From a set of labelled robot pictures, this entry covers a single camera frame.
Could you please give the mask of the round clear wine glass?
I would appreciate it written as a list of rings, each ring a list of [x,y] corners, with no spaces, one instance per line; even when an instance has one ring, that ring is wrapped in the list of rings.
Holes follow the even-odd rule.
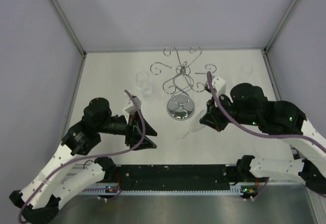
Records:
[[[153,83],[150,75],[146,71],[138,72],[135,76],[136,87],[141,92],[142,101],[144,103],[151,103],[154,98]]]

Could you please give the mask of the ribbed clear flute glass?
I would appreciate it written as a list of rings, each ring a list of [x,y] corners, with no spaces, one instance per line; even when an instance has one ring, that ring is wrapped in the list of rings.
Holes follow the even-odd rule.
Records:
[[[237,84],[252,83],[254,68],[250,64],[243,64],[237,77]]]

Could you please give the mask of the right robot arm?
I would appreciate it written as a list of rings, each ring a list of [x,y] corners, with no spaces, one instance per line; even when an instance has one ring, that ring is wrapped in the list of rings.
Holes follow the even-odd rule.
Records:
[[[303,159],[275,160],[245,155],[237,162],[238,176],[279,178],[304,184],[311,191],[325,196],[325,137],[295,104],[269,101],[263,90],[250,83],[233,87],[225,95],[226,82],[207,82],[205,90],[212,94],[207,111],[199,120],[218,132],[233,124],[255,137],[281,140],[303,154]]]

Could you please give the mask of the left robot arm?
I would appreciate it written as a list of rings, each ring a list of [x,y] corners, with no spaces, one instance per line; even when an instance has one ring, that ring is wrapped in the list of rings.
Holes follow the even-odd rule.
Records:
[[[81,120],[62,138],[56,152],[38,176],[9,199],[18,208],[20,223],[49,223],[63,206],[87,187],[116,179],[112,155],[89,156],[102,133],[122,135],[130,150],[155,149],[149,136],[157,132],[144,119],[141,102],[132,96],[121,116],[113,116],[109,101],[95,98]]]

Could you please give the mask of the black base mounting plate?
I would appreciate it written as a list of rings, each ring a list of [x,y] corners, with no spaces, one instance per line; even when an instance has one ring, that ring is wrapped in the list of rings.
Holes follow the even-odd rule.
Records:
[[[231,183],[253,182],[240,175],[236,166],[224,164],[197,165],[121,165],[101,183],[127,188],[166,188],[186,190],[190,188],[213,188]]]

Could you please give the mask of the aluminium frame rail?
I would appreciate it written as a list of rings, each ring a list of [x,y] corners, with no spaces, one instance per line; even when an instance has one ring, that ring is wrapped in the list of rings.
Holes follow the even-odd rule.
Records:
[[[64,180],[68,180],[69,178],[75,176],[76,174],[80,173],[81,171],[83,171],[86,167],[88,167],[90,165],[90,163],[87,163],[86,166],[84,166],[83,164],[76,164],[69,172],[68,174],[64,177]],[[273,183],[273,184],[300,184],[300,182],[295,182],[292,180],[288,180],[288,179],[277,179],[277,178],[270,178],[269,183]]]

